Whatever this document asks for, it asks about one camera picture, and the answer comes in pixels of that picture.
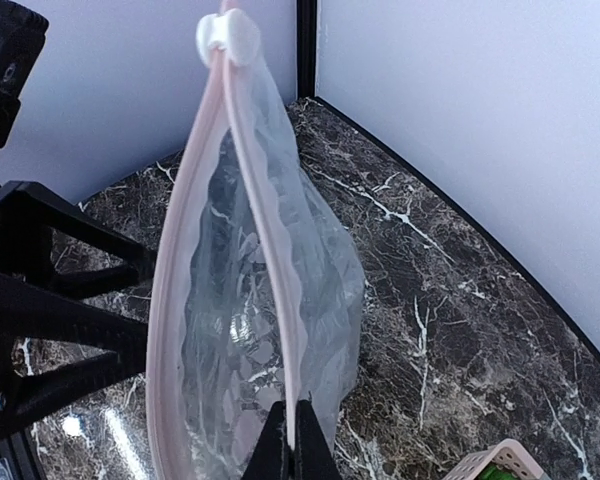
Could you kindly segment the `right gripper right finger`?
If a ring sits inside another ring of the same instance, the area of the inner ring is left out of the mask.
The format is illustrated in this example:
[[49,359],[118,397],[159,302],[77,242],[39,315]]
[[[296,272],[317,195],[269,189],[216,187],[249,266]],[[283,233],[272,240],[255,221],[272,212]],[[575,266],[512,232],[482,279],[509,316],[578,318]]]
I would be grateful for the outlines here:
[[292,458],[292,479],[341,480],[341,475],[309,400],[300,400],[297,404],[295,447]]

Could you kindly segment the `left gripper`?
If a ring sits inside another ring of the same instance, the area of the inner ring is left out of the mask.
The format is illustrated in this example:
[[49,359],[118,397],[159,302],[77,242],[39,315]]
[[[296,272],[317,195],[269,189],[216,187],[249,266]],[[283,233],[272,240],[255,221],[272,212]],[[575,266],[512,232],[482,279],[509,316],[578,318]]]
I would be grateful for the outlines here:
[[[156,251],[91,216],[88,202],[49,227],[39,210],[57,198],[38,182],[0,186],[0,439],[146,368],[147,323],[60,299],[48,285],[76,300],[136,287],[152,280]],[[12,359],[20,337],[102,353],[22,375]]]

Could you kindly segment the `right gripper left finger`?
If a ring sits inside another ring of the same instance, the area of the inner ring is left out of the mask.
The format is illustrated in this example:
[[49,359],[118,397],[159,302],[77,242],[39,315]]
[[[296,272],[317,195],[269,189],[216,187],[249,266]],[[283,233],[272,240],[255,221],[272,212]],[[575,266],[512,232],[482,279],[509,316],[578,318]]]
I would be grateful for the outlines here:
[[242,480],[288,480],[290,448],[287,443],[286,407],[271,406]]

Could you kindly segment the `clear polka dot zip bag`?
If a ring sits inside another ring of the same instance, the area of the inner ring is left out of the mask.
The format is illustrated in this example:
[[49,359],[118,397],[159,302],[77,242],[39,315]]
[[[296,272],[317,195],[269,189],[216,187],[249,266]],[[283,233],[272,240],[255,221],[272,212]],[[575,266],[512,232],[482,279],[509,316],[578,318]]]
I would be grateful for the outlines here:
[[200,19],[209,77],[166,212],[146,354],[161,479],[241,479],[271,406],[309,400],[332,453],[358,369],[365,274],[301,167],[257,24]]

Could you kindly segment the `green bell pepper toy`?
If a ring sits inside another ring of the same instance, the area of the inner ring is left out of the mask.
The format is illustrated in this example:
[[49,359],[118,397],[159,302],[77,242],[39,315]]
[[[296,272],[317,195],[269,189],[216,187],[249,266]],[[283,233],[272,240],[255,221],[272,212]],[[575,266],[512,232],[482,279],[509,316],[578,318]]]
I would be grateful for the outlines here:
[[490,464],[478,475],[477,480],[517,480],[517,477],[497,464]]

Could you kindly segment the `pink perforated plastic basket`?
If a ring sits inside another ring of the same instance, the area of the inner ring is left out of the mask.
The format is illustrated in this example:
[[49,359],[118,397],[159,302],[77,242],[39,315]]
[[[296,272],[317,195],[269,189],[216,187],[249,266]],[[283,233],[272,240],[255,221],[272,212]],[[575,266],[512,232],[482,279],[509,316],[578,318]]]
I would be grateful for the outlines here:
[[531,454],[514,439],[505,439],[486,450],[471,452],[460,460],[443,480],[471,480],[490,464],[497,464],[511,471],[517,479],[549,480],[549,474]]

